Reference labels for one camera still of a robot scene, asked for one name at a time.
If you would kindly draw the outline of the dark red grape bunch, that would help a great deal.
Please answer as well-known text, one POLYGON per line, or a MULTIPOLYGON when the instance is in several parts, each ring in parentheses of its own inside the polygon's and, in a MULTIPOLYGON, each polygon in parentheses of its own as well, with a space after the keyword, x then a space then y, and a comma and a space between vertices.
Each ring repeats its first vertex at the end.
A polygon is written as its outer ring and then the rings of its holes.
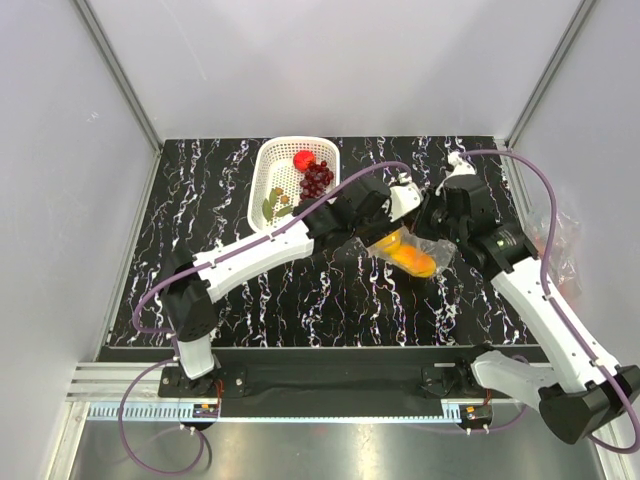
POLYGON ((300 199, 317 199, 322 197, 331 182, 334 180, 334 172, 326 161, 311 163, 304 172, 304 178, 300 182, 300 199))

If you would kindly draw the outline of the yellow lemon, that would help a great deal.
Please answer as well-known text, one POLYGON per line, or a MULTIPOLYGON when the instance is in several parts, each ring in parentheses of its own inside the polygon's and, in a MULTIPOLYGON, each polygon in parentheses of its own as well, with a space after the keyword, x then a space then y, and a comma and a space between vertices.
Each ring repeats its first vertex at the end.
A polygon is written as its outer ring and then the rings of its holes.
POLYGON ((400 244, 389 255, 394 261, 409 267, 414 265, 416 259, 415 248, 407 244, 400 244))
POLYGON ((396 230, 395 232, 379 240, 375 244, 375 247, 381 251, 391 253, 397 250, 401 246, 401 244, 402 244, 402 233, 400 230, 396 230))

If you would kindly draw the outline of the clear pink-dotted zip bag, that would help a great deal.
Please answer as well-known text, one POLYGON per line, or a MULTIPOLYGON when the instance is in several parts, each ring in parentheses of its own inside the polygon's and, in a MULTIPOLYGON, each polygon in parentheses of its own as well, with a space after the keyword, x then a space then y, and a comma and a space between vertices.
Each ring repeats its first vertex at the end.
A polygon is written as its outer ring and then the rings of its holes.
POLYGON ((447 240, 426 240, 402 227, 378 240, 367 252, 417 278, 431 278, 451 263, 456 246, 447 240))

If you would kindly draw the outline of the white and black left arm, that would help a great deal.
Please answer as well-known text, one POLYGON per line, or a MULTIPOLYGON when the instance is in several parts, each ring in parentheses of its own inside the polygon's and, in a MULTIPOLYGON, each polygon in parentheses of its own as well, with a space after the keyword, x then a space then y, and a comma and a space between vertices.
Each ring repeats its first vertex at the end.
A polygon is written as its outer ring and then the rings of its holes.
POLYGON ((196 396, 215 386, 220 364, 210 333, 218 325, 216 304, 231 290, 282 264, 333 251, 353 238, 370 245, 398 229, 422 195, 412 183, 387 186, 365 176, 308 199, 282 226, 257 232, 218 250, 175 254, 163 273, 160 300, 174 329, 181 384, 196 396))

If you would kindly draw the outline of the orange mango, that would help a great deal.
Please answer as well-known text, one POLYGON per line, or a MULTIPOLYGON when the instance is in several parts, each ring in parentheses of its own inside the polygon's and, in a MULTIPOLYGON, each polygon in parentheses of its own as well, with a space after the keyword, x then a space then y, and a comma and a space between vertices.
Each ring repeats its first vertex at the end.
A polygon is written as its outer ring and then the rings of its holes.
POLYGON ((431 277, 437 269, 434 259, 427 253, 416 248, 415 253, 416 259, 414 265, 411 267, 403 265, 404 268, 413 276, 422 278, 431 277))

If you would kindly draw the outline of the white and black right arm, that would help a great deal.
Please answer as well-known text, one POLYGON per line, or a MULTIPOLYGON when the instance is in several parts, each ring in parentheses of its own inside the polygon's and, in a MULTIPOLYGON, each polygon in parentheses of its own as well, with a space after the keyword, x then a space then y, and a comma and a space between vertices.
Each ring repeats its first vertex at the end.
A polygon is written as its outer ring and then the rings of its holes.
POLYGON ((518 313, 550 365, 532 367, 492 347, 454 371, 466 396, 496 390, 537 411, 574 444, 620 417, 639 396, 639 368, 623 366, 589 333, 543 272, 545 262, 517 223, 498 221, 488 187, 473 174, 427 189, 413 220, 422 239, 446 240, 518 313))

